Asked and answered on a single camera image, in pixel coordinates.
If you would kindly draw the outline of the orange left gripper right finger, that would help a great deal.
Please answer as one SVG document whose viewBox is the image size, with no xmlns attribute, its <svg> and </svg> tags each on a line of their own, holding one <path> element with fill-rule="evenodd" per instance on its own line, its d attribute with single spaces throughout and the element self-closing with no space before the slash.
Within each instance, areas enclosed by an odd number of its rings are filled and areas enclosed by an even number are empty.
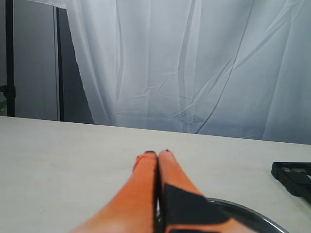
<svg viewBox="0 0 311 233">
<path fill-rule="evenodd" d="M 241 224 L 207 202 L 187 177 L 174 154 L 158 156 L 161 207 L 166 233 L 239 233 Z"/>
</svg>

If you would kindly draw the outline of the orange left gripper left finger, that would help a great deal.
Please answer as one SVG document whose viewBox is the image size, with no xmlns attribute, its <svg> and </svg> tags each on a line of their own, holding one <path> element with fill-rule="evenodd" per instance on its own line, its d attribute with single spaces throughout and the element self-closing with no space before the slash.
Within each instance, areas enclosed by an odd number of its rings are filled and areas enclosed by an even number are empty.
<svg viewBox="0 0 311 233">
<path fill-rule="evenodd" d="M 136 158 L 132 175 L 113 199 L 73 233 L 153 233 L 156 218 L 157 154 Z"/>
</svg>

